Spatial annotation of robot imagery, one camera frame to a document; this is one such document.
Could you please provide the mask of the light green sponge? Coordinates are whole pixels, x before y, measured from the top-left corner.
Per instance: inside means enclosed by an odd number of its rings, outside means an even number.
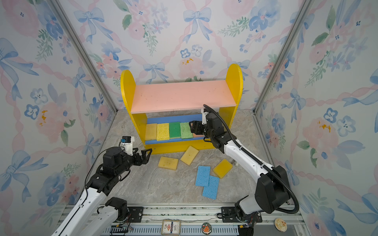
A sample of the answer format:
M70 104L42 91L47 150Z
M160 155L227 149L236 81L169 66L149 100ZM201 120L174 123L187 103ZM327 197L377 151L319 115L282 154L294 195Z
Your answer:
M193 133L191 132L191 127L189 123L180 123L181 139L191 139L193 138Z

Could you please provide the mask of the dark green sponge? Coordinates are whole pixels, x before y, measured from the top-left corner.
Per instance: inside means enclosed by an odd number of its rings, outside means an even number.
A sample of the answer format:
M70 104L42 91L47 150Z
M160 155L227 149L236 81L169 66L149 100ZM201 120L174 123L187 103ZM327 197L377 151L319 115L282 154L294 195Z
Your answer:
M169 124L169 137L170 139L181 138L181 125L180 122L173 122Z

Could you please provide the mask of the orange pink sponge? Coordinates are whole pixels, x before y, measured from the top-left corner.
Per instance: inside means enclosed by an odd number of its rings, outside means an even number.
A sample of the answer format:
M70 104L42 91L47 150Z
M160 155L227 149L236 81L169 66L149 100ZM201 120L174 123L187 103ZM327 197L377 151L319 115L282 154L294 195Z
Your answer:
M205 136L204 135L197 135L197 134L193 133L193 138L203 138L203 137L205 137Z

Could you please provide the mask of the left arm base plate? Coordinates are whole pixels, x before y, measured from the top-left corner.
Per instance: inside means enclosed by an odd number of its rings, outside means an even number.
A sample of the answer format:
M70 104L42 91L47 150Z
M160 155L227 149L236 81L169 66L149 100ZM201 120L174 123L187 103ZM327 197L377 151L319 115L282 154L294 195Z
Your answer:
M142 206L122 206L118 209L116 223L141 223L144 208Z

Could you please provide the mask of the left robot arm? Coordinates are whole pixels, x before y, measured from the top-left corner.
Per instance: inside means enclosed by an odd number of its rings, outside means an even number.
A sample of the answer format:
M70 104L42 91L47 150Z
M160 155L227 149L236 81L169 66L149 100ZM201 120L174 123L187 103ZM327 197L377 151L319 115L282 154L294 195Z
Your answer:
M138 152L138 148L126 151L122 147L110 147L103 151L103 163L92 176L86 176L83 193L53 236L100 236L111 223L125 222L130 217L127 201L112 197L94 220L88 222L94 211L110 194L112 189L131 172L132 166L146 165L152 149Z

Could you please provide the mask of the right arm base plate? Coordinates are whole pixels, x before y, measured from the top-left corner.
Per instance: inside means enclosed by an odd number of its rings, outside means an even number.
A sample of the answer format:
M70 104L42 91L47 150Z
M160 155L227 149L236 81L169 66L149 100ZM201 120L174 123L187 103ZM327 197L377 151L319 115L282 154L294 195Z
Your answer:
M220 212L217 213L217 218L221 219L223 223L261 223L262 217L260 212L253 212L250 214L243 213L237 207L221 207Z

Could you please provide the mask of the bright yellow sponge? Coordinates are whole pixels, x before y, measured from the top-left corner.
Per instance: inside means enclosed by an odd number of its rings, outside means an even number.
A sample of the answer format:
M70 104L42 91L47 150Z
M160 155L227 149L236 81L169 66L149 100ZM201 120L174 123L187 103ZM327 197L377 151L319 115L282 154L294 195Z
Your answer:
M157 141L170 140L169 123L157 124Z

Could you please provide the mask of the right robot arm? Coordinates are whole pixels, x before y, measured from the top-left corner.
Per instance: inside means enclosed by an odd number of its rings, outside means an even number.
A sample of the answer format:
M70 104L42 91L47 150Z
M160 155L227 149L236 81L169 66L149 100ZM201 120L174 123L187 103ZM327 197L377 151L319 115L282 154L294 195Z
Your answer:
M251 220L261 212L298 213L299 202L290 188L286 170L272 166L245 148L217 112L205 111L202 121L191 121L189 126L191 133L204 135L206 141L240 164L256 182L254 196L235 203L234 216L240 222Z

